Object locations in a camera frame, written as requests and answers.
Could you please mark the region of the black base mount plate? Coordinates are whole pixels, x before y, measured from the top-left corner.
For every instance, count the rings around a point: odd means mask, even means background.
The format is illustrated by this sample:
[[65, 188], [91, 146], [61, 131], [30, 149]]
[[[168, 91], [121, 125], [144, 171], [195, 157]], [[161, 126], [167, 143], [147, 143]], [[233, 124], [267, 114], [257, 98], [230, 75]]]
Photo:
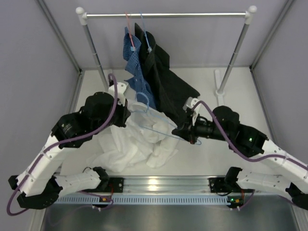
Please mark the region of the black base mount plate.
[[122, 193], [124, 188], [124, 178], [111, 177], [108, 181], [106, 192], [108, 193]]
[[212, 193], [229, 193], [230, 190], [225, 184], [224, 177], [212, 177], [208, 179]]

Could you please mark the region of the white shirt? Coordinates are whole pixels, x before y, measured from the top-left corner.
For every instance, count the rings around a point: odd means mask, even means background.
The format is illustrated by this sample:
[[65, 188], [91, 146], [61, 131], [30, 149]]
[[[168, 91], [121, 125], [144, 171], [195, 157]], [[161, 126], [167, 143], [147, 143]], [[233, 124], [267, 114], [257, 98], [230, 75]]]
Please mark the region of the white shirt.
[[86, 160], [89, 167], [120, 173], [145, 162], [150, 168], [160, 168], [178, 152], [179, 138], [171, 134], [176, 124], [148, 103], [137, 101], [136, 96], [128, 101], [131, 116], [127, 126], [111, 126], [99, 134], [99, 150]]

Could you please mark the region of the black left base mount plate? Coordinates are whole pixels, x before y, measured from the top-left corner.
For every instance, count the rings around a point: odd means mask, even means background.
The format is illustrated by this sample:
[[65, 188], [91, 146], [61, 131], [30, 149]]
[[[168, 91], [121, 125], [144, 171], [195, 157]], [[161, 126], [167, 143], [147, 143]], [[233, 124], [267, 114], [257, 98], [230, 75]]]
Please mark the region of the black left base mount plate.
[[111, 177], [108, 181], [106, 192], [108, 193], [122, 193], [124, 188], [124, 178]]

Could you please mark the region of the grey aluminium frame profile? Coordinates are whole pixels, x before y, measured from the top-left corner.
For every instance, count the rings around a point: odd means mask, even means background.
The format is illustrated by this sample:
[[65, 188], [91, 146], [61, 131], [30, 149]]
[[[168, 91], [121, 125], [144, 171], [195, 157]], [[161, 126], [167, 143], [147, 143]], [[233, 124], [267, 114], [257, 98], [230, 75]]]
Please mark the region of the grey aluminium frame profile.
[[76, 83], [74, 85], [73, 95], [72, 95], [72, 98], [71, 98], [70, 103], [69, 103], [69, 112], [73, 112], [74, 109], [75, 109], [75, 106], [76, 106], [77, 90], [80, 87], [82, 70], [81, 70], [79, 64], [77, 63], [76, 58], [74, 57], [66, 39], [64, 38], [56, 20], [53, 17], [48, 5], [46, 4], [46, 2], [44, 0], [36, 0], [35, 2], [38, 5], [38, 7], [40, 8], [40, 10], [42, 11], [42, 13], [43, 13], [44, 17], [46, 18], [46, 20], [48, 21], [49, 25], [51, 26], [52, 31], [54, 32], [55, 36], [57, 37], [58, 41], [60, 42], [60, 44], [61, 44], [65, 54], [67, 55], [69, 61], [73, 65], [74, 70], [77, 72], [77, 80], [76, 80]]

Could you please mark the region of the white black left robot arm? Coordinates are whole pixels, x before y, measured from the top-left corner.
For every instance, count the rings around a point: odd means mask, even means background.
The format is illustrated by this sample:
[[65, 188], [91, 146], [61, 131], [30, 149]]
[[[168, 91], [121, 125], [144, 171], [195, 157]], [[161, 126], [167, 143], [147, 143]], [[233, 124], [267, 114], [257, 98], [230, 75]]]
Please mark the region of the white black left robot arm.
[[94, 135], [112, 125], [124, 128], [129, 116], [124, 94], [111, 92], [97, 92], [86, 99], [79, 111], [62, 116], [31, 165], [8, 180], [13, 196], [20, 193], [17, 202], [23, 211], [45, 209], [71, 193], [106, 192], [110, 178], [102, 167], [69, 176], [56, 176], [55, 172], [69, 154]]

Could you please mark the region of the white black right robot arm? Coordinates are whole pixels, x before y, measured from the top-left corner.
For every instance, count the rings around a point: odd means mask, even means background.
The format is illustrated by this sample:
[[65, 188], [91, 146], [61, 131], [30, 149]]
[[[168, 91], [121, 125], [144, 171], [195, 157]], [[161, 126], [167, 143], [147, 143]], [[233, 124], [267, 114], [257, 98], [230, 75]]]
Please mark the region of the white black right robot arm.
[[193, 110], [187, 109], [185, 122], [172, 131], [191, 144], [198, 138], [225, 141], [229, 149], [250, 163], [262, 163], [275, 174], [255, 173], [241, 167], [230, 167], [224, 178], [229, 191], [251, 189], [274, 193], [295, 206], [308, 208], [308, 166], [288, 154], [258, 129], [240, 123], [239, 114], [229, 107], [209, 110], [212, 121], [202, 116], [193, 119]]

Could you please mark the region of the light blue hanger under dark shirt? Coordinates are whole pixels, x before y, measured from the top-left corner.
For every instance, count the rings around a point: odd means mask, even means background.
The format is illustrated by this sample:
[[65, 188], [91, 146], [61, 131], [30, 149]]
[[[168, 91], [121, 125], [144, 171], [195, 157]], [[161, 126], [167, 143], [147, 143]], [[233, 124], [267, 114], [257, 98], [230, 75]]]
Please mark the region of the light blue hanger under dark shirt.
[[152, 52], [152, 47], [151, 47], [150, 42], [148, 40], [147, 31], [146, 31], [146, 27], [145, 27], [145, 23], [144, 23], [144, 18], [143, 18], [142, 12], [140, 12], [140, 16], [141, 16], [141, 21], [142, 21], [142, 26], [143, 26], [144, 37], [145, 37], [146, 44], [147, 44], [147, 51], [148, 51], [148, 53], [151, 53]]

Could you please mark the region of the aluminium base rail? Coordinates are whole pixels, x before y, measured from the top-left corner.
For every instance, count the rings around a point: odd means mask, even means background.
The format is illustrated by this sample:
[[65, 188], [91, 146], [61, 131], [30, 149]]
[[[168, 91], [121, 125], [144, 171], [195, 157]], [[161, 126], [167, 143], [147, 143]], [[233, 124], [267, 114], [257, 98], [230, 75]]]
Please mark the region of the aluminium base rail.
[[[122, 193], [212, 193], [208, 177], [125, 177]], [[91, 193], [107, 193], [108, 180], [100, 179], [93, 174], [84, 177], [57, 176], [57, 184], [62, 187], [61, 196], [86, 191]], [[294, 183], [283, 176], [266, 175], [241, 171], [235, 176], [225, 176], [224, 181], [230, 193], [267, 192], [281, 196], [302, 194]]]

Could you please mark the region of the dark striped shirt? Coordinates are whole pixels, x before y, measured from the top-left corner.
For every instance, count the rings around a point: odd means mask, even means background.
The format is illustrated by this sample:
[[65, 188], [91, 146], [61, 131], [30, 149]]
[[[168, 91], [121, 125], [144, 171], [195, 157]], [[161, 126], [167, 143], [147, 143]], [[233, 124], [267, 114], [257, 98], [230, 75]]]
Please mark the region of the dark striped shirt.
[[152, 52], [148, 53], [142, 28], [134, 25], [135, 36], [141, 42], [139, 60], [143, 77], [151, 87], [156, 110], [164, 113], [176, 125], [185, 119], [185, 105], [189, 97], [198, 98], [200, 93], [170, 70], [169, 54], [157, 45], [154, 36], [147, 32]]

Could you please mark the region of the blue checkered shirt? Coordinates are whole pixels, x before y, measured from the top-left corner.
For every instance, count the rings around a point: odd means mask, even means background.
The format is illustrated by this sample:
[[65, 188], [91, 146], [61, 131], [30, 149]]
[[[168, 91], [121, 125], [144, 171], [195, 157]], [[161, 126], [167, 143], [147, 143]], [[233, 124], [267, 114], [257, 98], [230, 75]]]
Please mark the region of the blue checkered shirt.
[[133, 75], [130, 79], [126, 80], [129, 86], [136, 91], [137, 101], [149, 104], [149, 106], [153, 109], [156, 109], [155, 98], [152, 93], [151, 87], [148, 82], [143, 77], [143, 73], [141, 70], [141, 63], [139, 60], [139, 51], [141, 49], [140, 40], [132, 35], [133, 42], [136, 50], [131, 50], [131, 42], [128, 34], [128, 27], [125, 27], [125, 35], [123, 41], [123, 58], [127, 62], [125, 66], [125, 70]]

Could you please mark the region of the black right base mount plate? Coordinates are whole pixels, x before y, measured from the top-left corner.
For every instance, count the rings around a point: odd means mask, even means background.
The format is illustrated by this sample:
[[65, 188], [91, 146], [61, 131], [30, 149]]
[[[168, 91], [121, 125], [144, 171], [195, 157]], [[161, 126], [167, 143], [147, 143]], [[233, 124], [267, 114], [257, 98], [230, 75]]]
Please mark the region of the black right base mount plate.
[[224, 177], [212, 177], [208, 179], [212, 193], [229, 193], [230, 190], [225, 184]]

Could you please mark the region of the white clothes rack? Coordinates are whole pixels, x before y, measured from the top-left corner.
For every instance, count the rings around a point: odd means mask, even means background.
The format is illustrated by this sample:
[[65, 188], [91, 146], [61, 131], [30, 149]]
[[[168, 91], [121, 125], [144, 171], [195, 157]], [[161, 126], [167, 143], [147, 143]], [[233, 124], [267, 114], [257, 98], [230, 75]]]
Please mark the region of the white clothes rack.
[[107, 79], [105, 77], [105, 74], [103, 72], [103, 68], [101, 65], [101, 62], [99, 60], [92, 36], [90, 34], [90, 30], [88, 27], [88, 20], [89, 19], [97, 19], [97, 18], [202, 18], [202, 17], [242, 17], [244, 18], [244, 25], [242, 28], [242, 31], [240, 33], [239, 39], [237, 41], [236, 47], [233, 51], [232, 57], [230, 59], [229, 65], [226, 69], [226, 72], [224, 74], [223, 78], [218, 78], [218, 76], [215, 76], [215, 80], [217, 83], [217, 89], [216, 89], [216, 95], [217, 96], [223, 96], [224, 95], [224, 89], [226, 86], [226, 83], [229, 79], [229, 76], [231, 74], [232, 68], [234, 66], [234, 63], [236, 61], [236, 58], [238, 56], [239, 50], [242, 46], [243, 40], [246, 36], [246, 33], [249, 29], [249, 26], [253, 20], [254, 14], [257, 12], [257, 7], [252, 5], [250, 6], [245, 12], [242, 13], [111, 13], [111, 14], [92, 14], [87, 13], [82, 7], [76, 8], [76, 14], [78, 16], [78, 19], [80, 21], [80, 24], [84, 30], [84, 33], [86, 35], [88, 44], [90, 46], [92, 56], [94, 58], [94, 61], [96, 63], [99, 75], [101, 77], [102, 83], [104, 88], [106, 89], [108, 87]]

